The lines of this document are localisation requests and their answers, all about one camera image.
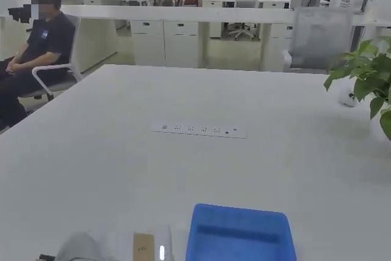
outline blue tray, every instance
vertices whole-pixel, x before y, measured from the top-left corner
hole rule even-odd
[[[282,213],[197,204],[186,261],[296,261]]]

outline power strip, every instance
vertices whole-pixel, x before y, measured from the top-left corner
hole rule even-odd
[[[172,134],[246,139],[247,131],[237,127],[196,126],[190,123],[154,123],[152,131]]]

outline office chair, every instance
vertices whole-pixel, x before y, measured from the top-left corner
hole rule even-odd
[[[284,71],[327,73],[330,62],[349,51],[353,13],[348,9],[300,7],[295,11]]]
[[[29,97],[41,97],[42,95],[45,95],[48,97],[48,100],[51,101],[54,98],[55,92],[65,91],[69,88],[71,88],[76,83],[80,82],[82,80],[82,75],[80,74],[78,65],[74,64],[74,48],[77,46],[77,37],[78,37],[78,31],[80,27],[80,19],[77,17],[74,17],[73,15],[67,15],[67,18],[75,25],[75,36],[73,37],[73,43],[72,43],[72,51],[71,51],[71,58],[69,64],[60,64],[60,65],[47,65],[45,67],[34,67],[32,69],[32,75],[33,77],[38,81],[38,83],[42,86],[42,89],[37,90],[35,92],[31,92],[25,95],[22,95],[21,98],[29,98]],[[40,79],[38,76],[38,72],[42,70],[52,70],[57,68],[67,68],[68,72],[65,76],[65,79],[58,84],[54,84],[52,86],[47,86],[45,83]]]
[[[258,8],[259,3],[258,0],[235,0],[235,7],[239,8],[245,8],[245,9],[254,9]],[[228,35],[231,36],[235,34],[235,41],[238,39],[238,37],[242,34],[246,34],[251,39],[255,38],[255,34],[250,31],[250,26],[246,26],[245,24],[242,24],[242,28],[229,32]]]

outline drawer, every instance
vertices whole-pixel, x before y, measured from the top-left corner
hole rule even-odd
[[[222,7],[222,1],[203,1],[203,7]]]
[[[263,8],[264,9],[283,9],[285,7],[284,2],[264,2],[263,3]]]
[[[195,21],[165,21],[164,35],[198,35]]]
[[[272,38],[291,38],[293,25],[291,24],[272,24],[270,37]]]
[[[162,21],[130,21],[132,34],[161,34],[163,35]]]
[[[198,67],[198,36],[164,36],[166,67]]]
[[[136,65],[166,66],[164,36],[162,34],[134,34],[132,44]]]
[[[100,0],[83,0],[83,4],[86,6],[100,6]]]

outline man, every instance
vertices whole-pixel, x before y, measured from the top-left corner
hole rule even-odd
[[[0,61],[0,120],[12,127],[27,114],[18,96],[41,89],[31,74],[34,67],[67,64],[75,26],[61,12],[61,0],[31,0],[32,17],[37,16],[26,43],[15,57]],[[61,82],[66,69],[45,70],[38,75],[47,85]]]

